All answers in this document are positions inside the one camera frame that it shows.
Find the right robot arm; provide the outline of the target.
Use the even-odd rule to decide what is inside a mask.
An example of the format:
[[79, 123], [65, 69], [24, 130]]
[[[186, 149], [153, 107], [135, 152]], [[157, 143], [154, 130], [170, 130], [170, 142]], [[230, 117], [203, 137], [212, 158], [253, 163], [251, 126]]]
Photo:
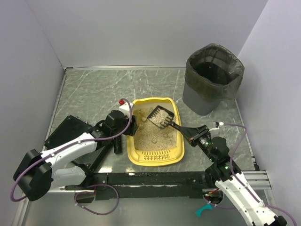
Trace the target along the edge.
[[229, 156], [224, 138], [211, 138], [206, 125], [196, 128], [179, 126], [177, 130], [191, 146], [198, 146], [212, 162], [205, 170], [207, 183], [216, 186], [227, 196], [248, 226], [287, 225], [285, 218], [266, 206], [249, 185], [239, 166]]

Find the black slotted litter scoop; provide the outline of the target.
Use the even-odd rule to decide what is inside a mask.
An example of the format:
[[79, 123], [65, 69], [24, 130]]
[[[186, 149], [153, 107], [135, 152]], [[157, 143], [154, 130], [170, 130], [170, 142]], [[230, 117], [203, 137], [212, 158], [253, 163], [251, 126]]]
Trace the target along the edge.
[[174, 129], [184, 132], [184, 127], [176, 124], [174, 122], [175, 114], [158, 105], [156, 106], [153, 111], [147, 116], [147, 120], [153, 123], [155, 126], [157, 126], [160, 129], [165, 129], [168, 126], [173, 127]]

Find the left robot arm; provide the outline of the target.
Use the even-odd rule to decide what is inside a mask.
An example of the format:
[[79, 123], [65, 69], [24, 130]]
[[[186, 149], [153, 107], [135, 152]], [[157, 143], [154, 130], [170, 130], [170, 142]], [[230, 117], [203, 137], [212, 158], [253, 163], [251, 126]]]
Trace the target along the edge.
[[136, 116], [113, 110], [105, 120], [65, 144], [42, 152], [28, 151], [13, 175], [11, 201], [35, 201], [62, 186], [87, 187], [109, 149], [117, 145], [115, 150], [120, 150], [121, 136], [133, 136], [136, 131]]

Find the yellow litter box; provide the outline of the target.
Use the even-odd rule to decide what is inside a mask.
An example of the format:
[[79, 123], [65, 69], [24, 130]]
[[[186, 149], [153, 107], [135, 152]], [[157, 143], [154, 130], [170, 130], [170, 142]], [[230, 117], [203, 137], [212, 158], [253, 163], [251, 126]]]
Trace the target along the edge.
[[[133, 113], [136, 109], [155, 108], [160, 105], [175, 114], [174, 121], [181, 125], [180, 115], [174, 101], [168, 97], [149, 97], [136, 99], [133, 101]], [[184, 156], [184, 138], [183, 135], [176, 131], [177, 145], [175, 148], [161, 151], [140, 151], [135, 149], [134, 137], [127, 137], [127, 154], [130, 161], [136, 165], [156, 167], [165, 166], [179, 162]]]

